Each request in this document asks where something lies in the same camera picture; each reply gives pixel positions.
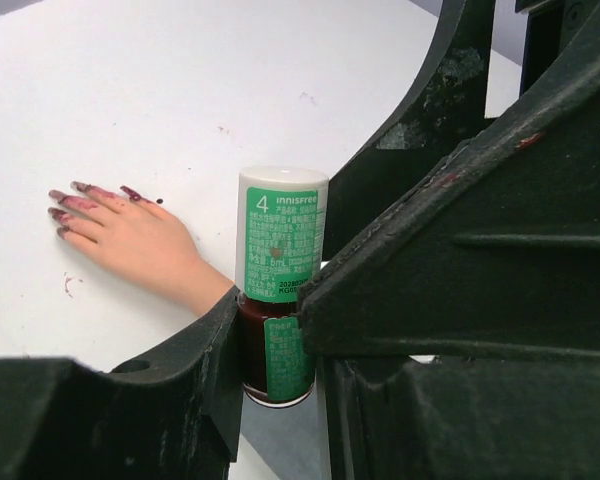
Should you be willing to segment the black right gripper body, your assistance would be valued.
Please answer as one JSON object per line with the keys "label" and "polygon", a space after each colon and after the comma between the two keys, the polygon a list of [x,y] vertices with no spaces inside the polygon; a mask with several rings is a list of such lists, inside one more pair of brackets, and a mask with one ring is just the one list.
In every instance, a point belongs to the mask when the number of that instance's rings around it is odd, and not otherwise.
{"label": "black right gripper body", "polygon": [[528,15],[520,93],[600,95],[600,1],[518,1]]}

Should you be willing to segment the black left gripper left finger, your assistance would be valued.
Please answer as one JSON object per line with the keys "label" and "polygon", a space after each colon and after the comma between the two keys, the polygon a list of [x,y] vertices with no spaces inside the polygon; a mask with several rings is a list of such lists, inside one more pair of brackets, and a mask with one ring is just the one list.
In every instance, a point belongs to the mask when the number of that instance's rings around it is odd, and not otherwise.
{"label": "black left gripper left finger", "polygon": [[237,294],[108,373],[0,359],[0,479],[224,479],[237,458]]}

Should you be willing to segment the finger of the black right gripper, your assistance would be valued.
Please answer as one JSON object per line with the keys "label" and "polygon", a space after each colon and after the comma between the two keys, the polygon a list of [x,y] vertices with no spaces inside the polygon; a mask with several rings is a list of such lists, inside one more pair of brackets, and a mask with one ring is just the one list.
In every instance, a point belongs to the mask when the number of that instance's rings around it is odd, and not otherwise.
{"label": "finger of the black right gripper", "polygon": [[324,259],[333,258],[460,142],[486,128],[494,12],[492,1],[443,2],[406,96],[330,181]]}
{"label": "finger of the black right gripper", "polygon": [[572,43],[301,308],[324,357],[600,358],[600,39]]}

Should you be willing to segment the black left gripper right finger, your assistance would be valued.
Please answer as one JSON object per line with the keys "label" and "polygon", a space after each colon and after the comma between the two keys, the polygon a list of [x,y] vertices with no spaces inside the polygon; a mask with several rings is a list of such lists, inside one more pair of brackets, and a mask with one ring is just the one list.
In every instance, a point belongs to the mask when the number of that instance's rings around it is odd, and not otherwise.
{"label": "black left gripper right finger", "polygon": [[320,355],[331,479],[600,479],[600,353]]}

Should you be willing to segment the nail polish bottle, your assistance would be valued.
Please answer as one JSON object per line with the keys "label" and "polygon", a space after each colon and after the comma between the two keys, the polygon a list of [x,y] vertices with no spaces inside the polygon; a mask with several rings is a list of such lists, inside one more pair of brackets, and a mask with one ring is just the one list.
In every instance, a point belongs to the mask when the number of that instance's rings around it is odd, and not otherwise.
{"label": "nail polish bottle", "polygon": [[265,303],[237,297],[243,388],[255,403],[288,408],[308,397],[315,360],[307,354],[296,304]]}

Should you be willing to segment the mannequin hand with painted nails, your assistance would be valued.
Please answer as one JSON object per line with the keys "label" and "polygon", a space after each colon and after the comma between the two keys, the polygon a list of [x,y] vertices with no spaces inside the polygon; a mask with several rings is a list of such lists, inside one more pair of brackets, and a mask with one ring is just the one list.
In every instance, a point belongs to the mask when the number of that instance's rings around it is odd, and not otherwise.
{"label": "mannequin hand with painted nails", "polygon": [[58,236],[108,272],[201,317],[233,282],[199,253],[173,214],[123,186],[122,196],[74,181],[73,194],[51,190]]}

